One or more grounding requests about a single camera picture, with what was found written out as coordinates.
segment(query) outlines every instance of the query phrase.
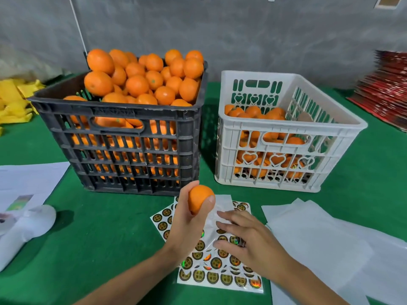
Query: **white plastic crate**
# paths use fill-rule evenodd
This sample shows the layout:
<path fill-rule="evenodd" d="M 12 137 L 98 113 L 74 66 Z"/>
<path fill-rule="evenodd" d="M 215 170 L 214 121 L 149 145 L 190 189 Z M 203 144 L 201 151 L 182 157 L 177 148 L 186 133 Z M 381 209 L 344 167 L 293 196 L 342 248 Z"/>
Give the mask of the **white plastic crate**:
<path fill-rule="evenodd" d="M 263 114 L 281 107 L 286 121 L 229 117 L 227 104 L 243 110 L 257 105 Z M 215 179 L 227 185 L 318 192 L 367 126 L 300 75 L 222 71 Z M 249 141 L 254 131 L 260 132 L 257 143 L 239 145 L 243 131 Z M 305 144 L 287 144 L 287 134 L 282 143 L 265 142 L 263 136 L 270 132 L 294 134 Z"/>

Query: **green tablecloth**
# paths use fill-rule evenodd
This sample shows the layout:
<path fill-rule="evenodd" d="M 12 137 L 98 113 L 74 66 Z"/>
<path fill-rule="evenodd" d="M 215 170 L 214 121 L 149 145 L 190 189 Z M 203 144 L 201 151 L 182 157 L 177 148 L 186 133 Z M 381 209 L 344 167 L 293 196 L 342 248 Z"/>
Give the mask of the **green tablecloth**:
<path fill-rule="evenodd" d="M 204 106 L 203 148 L 199 179 L 216 194 L 247 201 L 265 223 L 261 205 L 312 199 L 336 218 L 374 228 L 407 240 L 405 193 L 407 150 L 404 133 L 382 123 L 346 101 L 338 92 L 323 89 L 364 118 L 362 131 L 317 194 L 252 189 L 218 184 L 213 177 L 220 83 L 208 85 Z M 65 161 L 40 117 L 6 127 L 0 137 L 0 165 Z M 28 242 L 0 273 L 0 304 L 72 304 L 111 277 L 151 256 L 163 241 L 150 216 L 172 197 L 105 194 L 86 191 L 72 168 L 46 203 L 58 211 L 46 235 Z M 271 304 L 270 286 L 262 295 L 176 284 L 173 272 L 142 301 L 143 304 Z"/>

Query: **black plastic crate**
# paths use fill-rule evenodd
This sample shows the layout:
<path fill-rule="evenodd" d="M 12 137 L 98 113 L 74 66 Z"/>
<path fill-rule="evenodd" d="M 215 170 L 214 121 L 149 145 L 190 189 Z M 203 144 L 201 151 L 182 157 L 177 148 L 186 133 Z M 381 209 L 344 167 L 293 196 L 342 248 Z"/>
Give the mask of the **black plastic crate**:
<path fill-rule="evenodd" d="M 204 67 L 192 107 L 100 102 L 85 89 L 87 73 L 42 89 L 30 100 L 86 189 L 178 195 L 199 176 L 206 62 Z M 88 101 L 62 100 L 75 94 Z M 84 117 L 89 126 L 82 122 Z M 95 117 L 139 119 L 144 128 L 101 127 L 94 122 Z M 155 121 L 156 132 L 151 130 L 150 120 Z"/>

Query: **forearm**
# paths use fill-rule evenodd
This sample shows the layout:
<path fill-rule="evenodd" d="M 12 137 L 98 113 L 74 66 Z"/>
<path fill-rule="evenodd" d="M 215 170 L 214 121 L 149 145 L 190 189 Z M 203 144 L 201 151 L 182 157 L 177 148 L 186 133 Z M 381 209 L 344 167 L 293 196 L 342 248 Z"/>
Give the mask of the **forearm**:
<path fill-rule="evenodd" d="M 278 284 L 301 305 L 349 305 L 312 271 L 295 260 Z"/>
<path fill-rule="evenodd" d="M 151 258 L 111 279 L 75 305 L 134 305 L 177 266 L 163 248 Z"/>

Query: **gray wall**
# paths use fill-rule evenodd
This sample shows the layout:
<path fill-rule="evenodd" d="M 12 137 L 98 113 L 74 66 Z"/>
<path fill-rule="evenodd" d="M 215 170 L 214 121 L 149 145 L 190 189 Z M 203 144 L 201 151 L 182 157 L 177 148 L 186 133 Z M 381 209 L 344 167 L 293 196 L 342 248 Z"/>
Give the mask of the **gray wall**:
<path fill-rule="evenodd" d="M 88 48 L 137 55 L 203 52 L 222 70 L 299 73 L 351 87 L 374 68 L 374 49 L 407 51 L 407 0 L 74 0 Z M 86 70 L 69 0 L 1 0 L 0 41 L 50 64 Z"/>

